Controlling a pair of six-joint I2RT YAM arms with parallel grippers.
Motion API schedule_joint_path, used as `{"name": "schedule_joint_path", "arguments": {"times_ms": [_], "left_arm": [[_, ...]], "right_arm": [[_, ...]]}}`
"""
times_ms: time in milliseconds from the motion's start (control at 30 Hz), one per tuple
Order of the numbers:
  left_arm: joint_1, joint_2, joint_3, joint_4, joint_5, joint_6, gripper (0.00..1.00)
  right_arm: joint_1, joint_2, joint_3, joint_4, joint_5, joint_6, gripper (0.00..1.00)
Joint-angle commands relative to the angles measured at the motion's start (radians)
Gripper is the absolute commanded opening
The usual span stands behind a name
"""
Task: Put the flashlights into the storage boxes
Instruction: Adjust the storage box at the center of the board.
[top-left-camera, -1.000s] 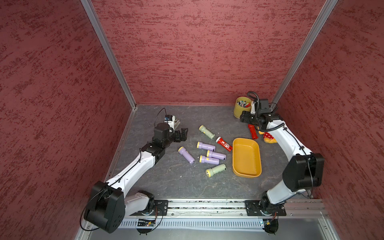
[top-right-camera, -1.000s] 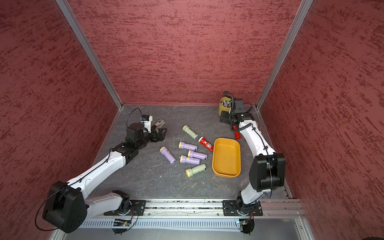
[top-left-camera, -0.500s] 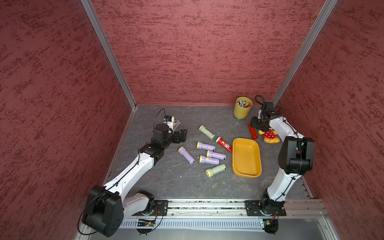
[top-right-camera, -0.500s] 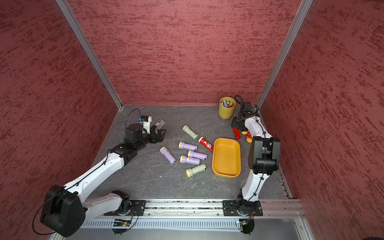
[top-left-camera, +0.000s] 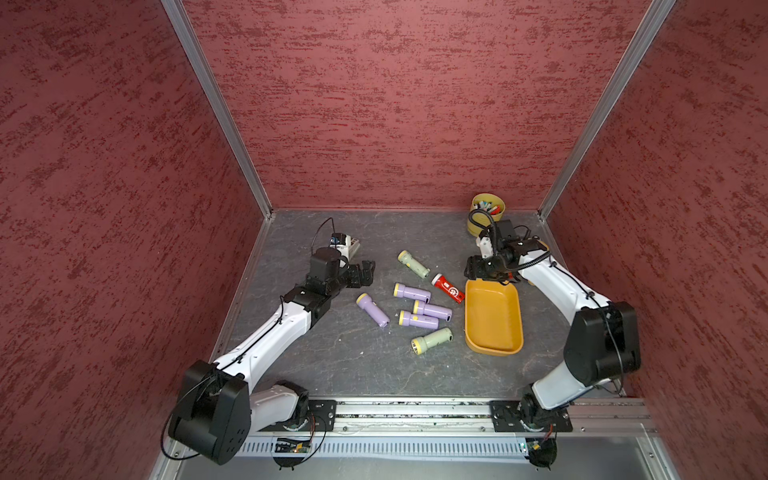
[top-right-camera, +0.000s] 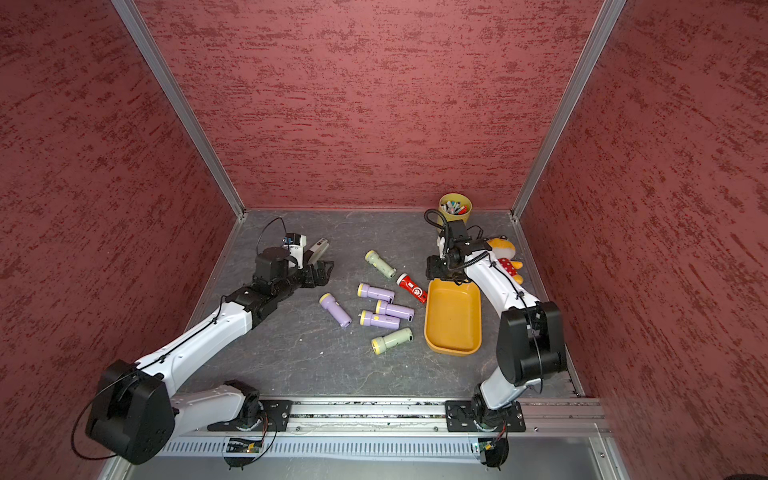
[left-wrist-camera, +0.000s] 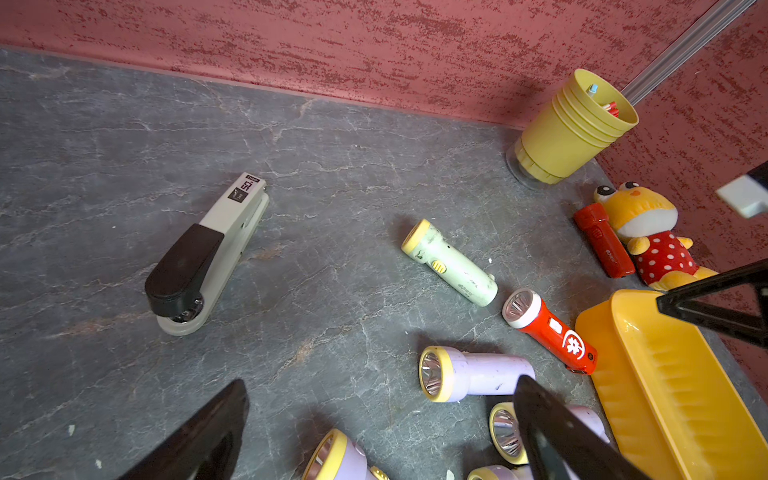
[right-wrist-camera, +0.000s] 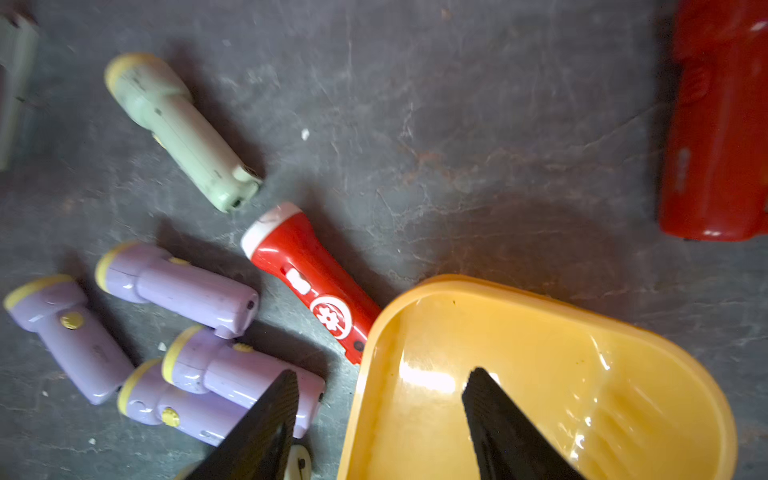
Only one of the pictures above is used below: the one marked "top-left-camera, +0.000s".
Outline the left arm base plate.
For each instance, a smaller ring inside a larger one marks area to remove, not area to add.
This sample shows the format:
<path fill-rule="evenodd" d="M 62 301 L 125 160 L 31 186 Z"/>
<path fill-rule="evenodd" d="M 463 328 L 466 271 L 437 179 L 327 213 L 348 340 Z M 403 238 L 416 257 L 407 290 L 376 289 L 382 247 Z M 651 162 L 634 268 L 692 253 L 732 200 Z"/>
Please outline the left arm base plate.
<path fill-rule="evenodd" d="M 298 432 L 301 434 L 331 432 L 334 429 L 337 407 L 338 402 L 336 400 L 310 399 L 304 420 L 298 423 L 291 421 L 274 423 L 260 429 L 260 432 Z"/>

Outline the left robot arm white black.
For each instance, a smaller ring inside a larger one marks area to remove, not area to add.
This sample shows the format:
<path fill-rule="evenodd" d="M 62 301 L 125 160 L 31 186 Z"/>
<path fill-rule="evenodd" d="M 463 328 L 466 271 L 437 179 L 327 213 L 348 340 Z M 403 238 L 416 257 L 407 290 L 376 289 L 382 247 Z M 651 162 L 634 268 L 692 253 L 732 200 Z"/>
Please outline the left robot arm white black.
<path fill-rule="evenodd" d="M 334 247 L 314 251 L 305 281 L 281 296 L 279 307 L 259 329 L 216 360 L 198 360 L 185 371 L 160 439 L 175 440 L 193 455 L 223 465 L 252 432 L 275 424 L 308 425 L 306 389 L 290 381 L 262 391 L 255 388 L 288 347 L 329 311 L 343 289 L 371 286 L 375 268 L 370 260 L 351 263 Z"/>

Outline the purple flashlight top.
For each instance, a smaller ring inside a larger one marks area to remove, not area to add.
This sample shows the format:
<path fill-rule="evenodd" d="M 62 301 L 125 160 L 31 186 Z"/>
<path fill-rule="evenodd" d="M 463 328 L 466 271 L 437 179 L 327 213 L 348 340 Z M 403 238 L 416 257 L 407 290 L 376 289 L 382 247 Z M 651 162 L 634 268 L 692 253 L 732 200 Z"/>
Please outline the purple flashlight top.
<path fill-rule="evenodd" d="M 405 298 L 425 303 L 429 303 L 431 300 L 431 293 L 429 291 L 410 287 L 402 283 L 396 283 L 394 285 L 393 295 L 397 298 Z"/>

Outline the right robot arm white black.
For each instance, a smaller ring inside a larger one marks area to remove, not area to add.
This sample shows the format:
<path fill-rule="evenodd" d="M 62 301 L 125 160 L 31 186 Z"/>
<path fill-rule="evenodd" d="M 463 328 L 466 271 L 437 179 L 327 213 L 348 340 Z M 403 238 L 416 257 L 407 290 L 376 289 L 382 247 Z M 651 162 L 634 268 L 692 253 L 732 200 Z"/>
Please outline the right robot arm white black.
<path fill-rule="evenodd" d="M 597 293 L 561 266 L 536 237 L 476 239 L 480 253 L 468 258 L 470 280 L 526 280 L 538 288 L 570 325 L 563 361 L 525 390 L 513 417 L 528 431 L 553 427 L 572 401 L 641 367 L 635 309 Z"/>

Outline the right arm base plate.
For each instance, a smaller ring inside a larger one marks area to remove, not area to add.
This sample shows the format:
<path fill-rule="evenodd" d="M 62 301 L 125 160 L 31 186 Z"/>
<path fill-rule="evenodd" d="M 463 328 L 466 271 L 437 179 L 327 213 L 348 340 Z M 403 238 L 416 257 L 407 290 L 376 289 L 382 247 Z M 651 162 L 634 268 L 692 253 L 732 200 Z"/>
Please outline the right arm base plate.
<path fill-rule="evenodd" d="M 489 402 L 490 417 L 496 433 L 570 433 L 573 426 L 566 407 L 546 410 L 534 397 L 520 401 L 493 400 Z"/>

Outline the yellow plastic storage tray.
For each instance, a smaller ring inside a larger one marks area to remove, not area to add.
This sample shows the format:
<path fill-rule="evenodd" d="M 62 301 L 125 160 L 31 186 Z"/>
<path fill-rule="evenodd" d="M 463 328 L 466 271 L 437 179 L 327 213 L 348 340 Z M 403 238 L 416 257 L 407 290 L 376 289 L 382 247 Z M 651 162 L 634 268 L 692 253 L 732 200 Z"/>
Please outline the yellow plastic storage tray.
<path fill-rule="evenodd" d="M 519 295 L 512 284 L 468 280 L 465 284 L 465 342 L 479 354 L 505 357 L 524 345 Z"/>

